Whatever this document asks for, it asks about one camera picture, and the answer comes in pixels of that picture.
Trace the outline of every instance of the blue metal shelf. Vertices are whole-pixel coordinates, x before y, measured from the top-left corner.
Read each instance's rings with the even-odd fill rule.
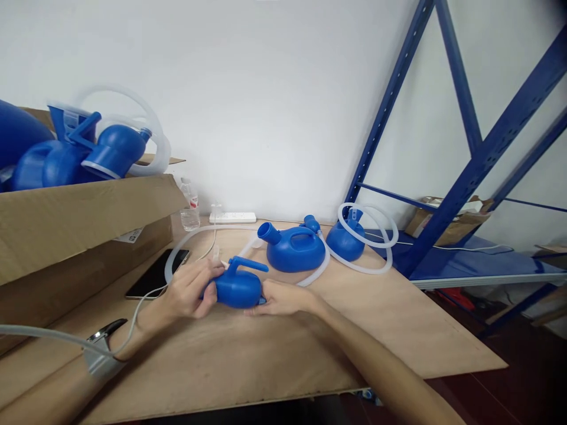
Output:
[[[422,202],[365,184],[364,178],[434,6],[437,10],[439,26],[445,50],[447,51],[471,159],[449,190],[449,193],[447,193],[441,205],[437,209],[432,210]],[[488,255],[470,251],[439,250],[434,249],[433,246],[462,206],[470,199],[478,185],[480,185],[512,141],[535,114],[549,93],[555,88],[559,80],[565,75],[566,71],[567,25],[561,29],[520,90],[512,98],[504,113],[496,121],[492,130],[482,140],[473,97],[468,86],[467,75],[451,21],[447,0],[421,0],[413,16],[386,92],[382,98],[380,109],[374,120],[374,125],[364,146],[364,151],[345,198],[345,202],[355,202],[360,189],[364,188],[409,205],[423,208],[431,213],[427,226],[417,239],[400,233],[400,242],[406,241],[412,245],[397,244],[392,248],[395,268],[421,289],[489,285],[494,283],[548,282],[526,300],[514,306],[509,313],[504,314],[492,325],[488,326],[479,334],[479,338],[487,336],[502,326],[511,316],[525,310],[555,290],[556,286],[553,283],[567,281],[567,273],[536,259],[507,250],[507,248],[490,250],[491,255]],[[508,197],[512,189],[547,149],[553,145],[555,140],[565,131],[566,127],[567,108],[558,116],[552,127],[522,160],[516,170],[506,179],[497,193],[494,194],[495,203],[492,209],[498,207],[503,201],[508,201],[564,213],[567,212],[564,208]],[[345,209],[343,214],[346,218],[348,209]],[[490,241],[474,236],[474,232],[472,232],[458,246],[477,248],[493,245]],[[385,255],[384,250],[375,250],[382,256]]]
[[[423,30],[428,22],[433,6],[437,9],[439,26],[443,36],[445,49],[449,59],[449,66],[457,92],[457,99],[461,110],[461,117],[467,136],[471,159],[467,163],[461,175],[457,178],[441,205],[431,210],[423,203],[412,200],[400,194],[395,194],[372,185],[364,183],[366,172],[380,142],[384,127],[386,126],[394,102],[402,86],[403,80],[408,72],[413,55],[417,49]],[[396,268],[404,276],[410,278],[414,271],[426,258],[431,248],[455,218],[462,206],[468,202],[474,191],[490,172],[492,167],[500,159],[502,154],[510,146],[512,141],[528,123],[530,118],[538,110],[549,93],[557,85],[559,80],[567,71],[567,25],[564,26],[551,46],[544,53],[529,77],[522,84],[520,90],[512,98],[503,114],[496,121],[492,130],[484,140],[481,140],[478,120],[474,110],[473,98],[467,82],[465,68],[457,43],[457,37],[451,21],[451,14],[447,0],[421,0],[413,16],[409,31],[406,35],[402,49],[397,58],[392,76],[364,151],[359,160],[358,167],[354,173],[345,202],[354,202],[361,188],[381,193],[399,201],[424,208],[432,213],[428,225],[423,229],[421,235],[407,247],[396,258]],[[502,201],[520,202],[527,205],[535,205],[556,211],[565,211],[563,208],[548,205],[534,204],[527,201],[519,201],[508,198],[508,194],[521,178],[528,172],[533,164],[554,143],[567,126],[566,111],[558,117],[556,123],[545,134],[542,140],[532,150],[530,155],[520,164],[518,169],[508,178],[502,189],[494,196],[495,208]]]

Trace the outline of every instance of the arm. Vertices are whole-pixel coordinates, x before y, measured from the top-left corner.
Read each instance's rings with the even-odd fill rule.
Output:
[[[333,309],[319,296],[298,287],[266,280],[264,305],[247,315],[308,312],[333,330],[336,341],[376,394],[409,424],[464,424],[452,407],[396,355]]]
[[[223,272],[224,267],[219,261],[199,260],[181,266],[165,294],[140,311],[132,338],[115,358],[129,360],[179,318],[205,317],[217,301],[214,283],[207,284]],[[206,286],[200,301],[199,296]],[[129,329],[130,323],[126,323],[110,336],[111,350],[122,345]],[[78,355],[0,410],[0,423],[67,424],[79,415],[107,381],[90,375],[83,356]]]

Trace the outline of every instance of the plastic water bottle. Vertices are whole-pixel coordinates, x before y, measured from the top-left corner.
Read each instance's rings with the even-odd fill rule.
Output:
[[[199,197],[195,185],[191,184],[191,180],[186,177],[181,178],[181,192],[185,196],[188,208],[181,210],[181,224],[185,231],[195,230],[201,225],[201,217],[199,217]]]

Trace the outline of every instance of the person's left hand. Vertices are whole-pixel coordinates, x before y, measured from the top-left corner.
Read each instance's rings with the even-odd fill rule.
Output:
[[[210,285],[208,282],[223,273],[224,266],[218,260],[202,259],[180,266],[163,295],[168,314],[194,319],[205,317],[217,302],[217,288],[214,282]]]

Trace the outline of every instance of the white wall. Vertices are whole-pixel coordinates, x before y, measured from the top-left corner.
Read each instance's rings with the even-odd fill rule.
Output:
[[[172,166],[227,210],[332,221],[346,194],[414,12],[415,0],[4,1],[0,98],[44,107],[112,81],[155,108],[186,158]],[[449,2],[483,135],[560,27],[553,2]],[[567,99],[562,81],[478,190],[489,197]],[[87,107],[132,113],[114,97]],[[567,207],[566,139],[513,196]],[[468,161],[434,14],[367,182],[418,198],[447,193]],[[548,191],[538,189],[543,181]],[[361,191],[400,224],[405,204]],[[480,236],[528,249],[565,215],[504,204]]]

